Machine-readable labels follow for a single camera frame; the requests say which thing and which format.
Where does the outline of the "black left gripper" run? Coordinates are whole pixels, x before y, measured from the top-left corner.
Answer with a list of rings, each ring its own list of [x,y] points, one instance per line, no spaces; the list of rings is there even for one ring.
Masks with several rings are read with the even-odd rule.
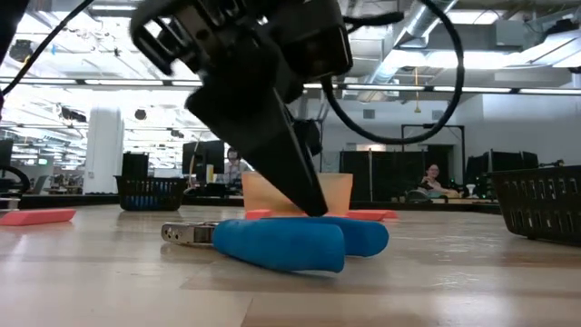
[[[176,61],[206,79],[263,64],[305,83],[353,65],[336,0],[143,0],[132,13],[134,46],[163,74]],[[310,216],[328,212],[307,154],[322,151],[316,120],[290,123],[273,84],[212,79],[185,107]]]

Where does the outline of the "orange translucent plastic bin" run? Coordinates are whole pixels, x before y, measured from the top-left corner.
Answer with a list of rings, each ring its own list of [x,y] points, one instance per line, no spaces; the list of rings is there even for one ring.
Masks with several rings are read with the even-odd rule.
[[[328,213],[346,213],[350,210],[350,195],[353,185],[351,173],[319,173],[320,185],[328,206]],[[306,216],[259,173],[242,174],[242,192],[245,212],[268,209],[271,217]]]

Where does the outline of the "black mesh plastic basket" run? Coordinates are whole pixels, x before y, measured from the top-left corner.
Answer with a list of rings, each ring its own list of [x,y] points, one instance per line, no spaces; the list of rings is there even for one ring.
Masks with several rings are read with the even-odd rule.
[[[123,176],[115,177],[119,195],[153,195],[153,196],[173,196],[183,198],[183,192],[186,189],[186,180],[184,178],[126,178]]]
[[[489,173],[508,231],[581,245],[581,165]]]

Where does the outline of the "person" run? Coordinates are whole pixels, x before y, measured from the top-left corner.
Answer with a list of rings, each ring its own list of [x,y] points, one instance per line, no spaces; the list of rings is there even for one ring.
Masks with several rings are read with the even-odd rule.
[[[227,162],[224,164],[223,181],[231,186],[241,184],[241,175],[251,172],[252,168],[241,159],[240,153],[230,147],[226,154]]]
[[[424,193],[428,198],[459,198],[459,192],[442,186],[438,181],[439,168],[432,164],[422,177],[418,191]]]

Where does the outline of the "black computer monitor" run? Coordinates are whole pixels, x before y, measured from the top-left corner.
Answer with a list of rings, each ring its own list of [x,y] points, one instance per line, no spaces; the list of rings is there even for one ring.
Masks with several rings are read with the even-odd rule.
[[[182,173],[195,174],[199,180],[207,182],[208,166],[214,174],[224,173],[225,149],[223,141],[191,142],[182,145]]]

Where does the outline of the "black partition panel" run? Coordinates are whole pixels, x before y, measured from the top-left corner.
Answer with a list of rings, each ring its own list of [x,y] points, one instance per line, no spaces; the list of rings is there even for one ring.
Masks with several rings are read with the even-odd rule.
[[[419,152],[340,152],[340,172],[350,173],[353,184],[350,199],[353,202],[390,202],[418,187],[427,169],[439,168],[438,180],[449,181],[450,151]]]

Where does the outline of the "black cabinet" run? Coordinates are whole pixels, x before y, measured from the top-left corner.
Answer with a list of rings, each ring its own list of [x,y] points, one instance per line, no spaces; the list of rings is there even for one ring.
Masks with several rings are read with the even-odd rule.
[[[148,175],[149,155],[125,153],[123,155],[122,176],[126,178],[145,178]]]

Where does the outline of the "white building column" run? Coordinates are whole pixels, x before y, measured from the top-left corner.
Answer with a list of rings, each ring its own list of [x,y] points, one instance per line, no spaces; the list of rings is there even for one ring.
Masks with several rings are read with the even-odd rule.
[[[122,173],[124,120],[119,107],[96,105],[90,111],[84,163],[85,194],[117,193]]]

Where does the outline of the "black monitor cluster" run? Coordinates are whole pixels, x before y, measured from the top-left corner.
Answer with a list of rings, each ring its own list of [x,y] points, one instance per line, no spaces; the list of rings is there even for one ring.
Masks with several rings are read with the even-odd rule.
[[[495,199],[496,192],[489,175],[496,172],[538,168],[537,154],[530,152],[500,152],[489,150],[478,156],[470,156],[467,161],[466,185],[473,184],[472,196],[479,199]]]

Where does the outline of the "silver spiral ceiling duct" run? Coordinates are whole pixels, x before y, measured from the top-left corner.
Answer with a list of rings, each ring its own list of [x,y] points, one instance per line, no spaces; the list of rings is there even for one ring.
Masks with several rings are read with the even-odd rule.
[[[425,48],[428,44],[428,36],[437,26],[440,19],[433,14],[430,9],[420,0],[414,0],[409,12],[405,14],[402,22],[391,27],[391,31],[384,38],[382,50],[384,51],[382,62],[369,76],[367,84],[386,84],[395,73],[404,66],[396,64],[389,56],[400,47],[403,48]]]

